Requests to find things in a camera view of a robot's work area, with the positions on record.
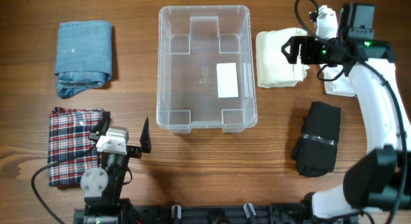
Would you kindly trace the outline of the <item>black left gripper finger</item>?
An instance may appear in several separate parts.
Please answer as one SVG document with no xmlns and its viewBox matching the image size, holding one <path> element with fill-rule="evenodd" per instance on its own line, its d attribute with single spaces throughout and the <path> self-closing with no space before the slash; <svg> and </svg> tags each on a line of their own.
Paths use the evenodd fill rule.
<svg viewBox="0 0 411 224">
<path fill-rule="evenodd" d="M 143 129 L 141 132 L 141 137 L 139 140 L 141 144 L 141 151 L 143 153 L 151 153 L 152 144 L 150 140 L 150 133 L 149 133 L 149 118 L 147 117 L 144 121 Z"/>
<path fill-rule="evenodd" d="M 89 140 L 97 141 L 102 135 L 107 133 L 110 125 L 110 112 L 104 112 L 102 119 L 89 133 Z"/>
</svg>

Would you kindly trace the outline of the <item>cream cloth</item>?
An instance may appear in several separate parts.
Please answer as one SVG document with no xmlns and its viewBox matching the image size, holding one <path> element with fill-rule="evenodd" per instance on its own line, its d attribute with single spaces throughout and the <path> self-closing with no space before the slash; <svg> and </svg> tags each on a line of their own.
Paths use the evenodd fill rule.
<svg viewBox="0 0 411 224">
<path fill-rule="evenodd" d="M 306 36 L 300 28 L 261 31 L 256 35 L 256 67 L 258 87 L 294 87 L 307 76 L 308 65 L 289 64 L 281 47 L 293 36 Z"/>
</svg>

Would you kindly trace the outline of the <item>white t-shirt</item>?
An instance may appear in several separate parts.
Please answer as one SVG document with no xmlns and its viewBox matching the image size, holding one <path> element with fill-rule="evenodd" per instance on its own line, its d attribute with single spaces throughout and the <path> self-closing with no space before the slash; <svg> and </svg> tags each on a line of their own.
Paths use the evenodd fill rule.
<svg viewBox="0 0 411 224">
<path fill-rule="evenodd" d="M 320 76 L 325 80 L 331 80 L 335 78 L 338 73 L 343 69 L 342 65 L 337 65 L 336 67 L 326 67 L 321 72 Z M 338 79 L 332 82 L 324 82 L 324 88 L 326 94 L 345 96 L 345 97 L 356 97 L 355 90 L 353 89 L 349 78 L 342 74 Z"/>
</svg>

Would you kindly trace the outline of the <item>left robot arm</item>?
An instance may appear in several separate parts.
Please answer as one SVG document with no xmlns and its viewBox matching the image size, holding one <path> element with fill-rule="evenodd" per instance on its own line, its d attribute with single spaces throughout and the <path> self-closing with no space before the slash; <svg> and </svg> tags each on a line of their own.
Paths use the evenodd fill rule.
<svg viewBox="0 0 411 224">
<path fill-rule="evenodd" d="M 128 144 L 128 129 L 110 126 L 110 112 L 104 112 L 102 120 L 90 131 L 89 139 L 102 155 L 101 166 L 85 171 L 80 180 L 85 208 L 75 210 L 74 223 L 142 223 L 143 218 L 128 198 L 121 198 L 121 190 L 131 158 L 140 159 L 152 150 L 149 119 L 144 121 L 140 145 Z"/>
</svg>

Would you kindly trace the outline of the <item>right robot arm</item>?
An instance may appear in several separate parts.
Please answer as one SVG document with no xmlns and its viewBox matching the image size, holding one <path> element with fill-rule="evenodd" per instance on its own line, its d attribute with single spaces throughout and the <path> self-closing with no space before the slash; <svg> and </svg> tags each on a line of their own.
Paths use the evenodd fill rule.
<svg viewBox="0 0 411 224">
<path fill-rule="evenodd" d="M 374 11 L 369 3 L 345 3 L 339 13 L 316 6 L 310 13 L 316 30 L 291 37 L 281 48 L 291 64 L 342 66 L 367 135 L 366 156 L 340 185 L 306 195 L 313 221 L 387 211 L 391 223 L 397 211 L 410 208 L 410 121 L 397 88 L 391 45 L 374 38 Z"/>
</svg>

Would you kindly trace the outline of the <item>folded red plaid shirt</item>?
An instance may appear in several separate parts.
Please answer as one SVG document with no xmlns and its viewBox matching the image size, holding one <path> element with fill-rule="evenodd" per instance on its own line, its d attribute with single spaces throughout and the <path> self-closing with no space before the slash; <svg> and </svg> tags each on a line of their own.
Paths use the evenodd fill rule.
<svg viewBox="0 0 411 224">
<path fill-rule="evenodd" d="M 48 163 L 64 162 L 48 169 L 49 186 L 78 185 L 88 169 L 101 166 L 100 154 L 87 150 L 94 146 L 89 134 L 103 113 L 101 108 L 54 108 L 49 116 Z"/>
</svg>

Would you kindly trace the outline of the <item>white label in bin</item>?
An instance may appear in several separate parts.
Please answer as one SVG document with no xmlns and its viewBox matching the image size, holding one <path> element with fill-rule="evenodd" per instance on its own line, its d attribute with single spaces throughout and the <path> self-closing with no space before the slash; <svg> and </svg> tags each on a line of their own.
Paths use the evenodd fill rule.
<svg viewBox="0 0 411 224">
<path fill-rule="evenodd" d="M 219 98 L 238 97 L 238 79 L 236 63 L 216 65 L 217 86 Z"/>
</svg>

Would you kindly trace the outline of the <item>folded blue denim jeans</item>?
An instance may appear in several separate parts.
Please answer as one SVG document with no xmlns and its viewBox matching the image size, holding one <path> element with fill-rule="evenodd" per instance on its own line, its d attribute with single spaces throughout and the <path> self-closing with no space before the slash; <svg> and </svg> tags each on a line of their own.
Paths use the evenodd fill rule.
<svg viewBox="0 0 411 224">
<path fill-rule="evenodd" d="M 58 29 L 56 92 L 70 98 L 103 87 L 112 78 L 112 25 L 107 21 L 63 22 Z"/>
</svg>

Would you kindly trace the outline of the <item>clear plastic storage bin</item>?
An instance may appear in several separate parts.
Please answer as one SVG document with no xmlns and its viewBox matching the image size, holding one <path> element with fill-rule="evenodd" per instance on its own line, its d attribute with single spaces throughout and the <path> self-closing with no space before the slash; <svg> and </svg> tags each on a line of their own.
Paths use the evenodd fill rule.
<svg viewBox="0 0 411 224">
<path fill-rule="evenodd" d="M 164 6 L 159 11 L 156 122 L 175 134 L 258 121 L 250 11 L 244 5 Z M 216 65 L 236 63 L 237 98 L 219 98 Z"/>
</svg>

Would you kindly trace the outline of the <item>folded black garment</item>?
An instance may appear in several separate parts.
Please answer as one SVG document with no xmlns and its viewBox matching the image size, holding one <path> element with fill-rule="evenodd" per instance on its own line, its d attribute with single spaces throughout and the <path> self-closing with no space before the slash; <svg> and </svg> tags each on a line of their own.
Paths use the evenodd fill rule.
<svg viewBox="0 0 411 224">
<path fill-rule="evenodd" d="M 321 177 L 335 168 L 341 108 L 314 101 L 303 118 L 301 136 L 292 151 L 301 176 Z"/>
</svg>

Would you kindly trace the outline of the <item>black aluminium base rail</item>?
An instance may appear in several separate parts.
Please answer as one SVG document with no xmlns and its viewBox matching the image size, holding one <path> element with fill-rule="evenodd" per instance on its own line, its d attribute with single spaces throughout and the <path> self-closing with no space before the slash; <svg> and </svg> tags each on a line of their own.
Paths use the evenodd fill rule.
<svg viewBox="0 0 411 224">
<path fill-rule="evenodd" d="M 359 217 L 344 216 L 312 218 L 309 208 L 301 203 L 273 203 L 270 205 L 182 207 L 174 205 L 135 206 L 131 210 L 129 223 L 358 223 Z"/>
</svg>

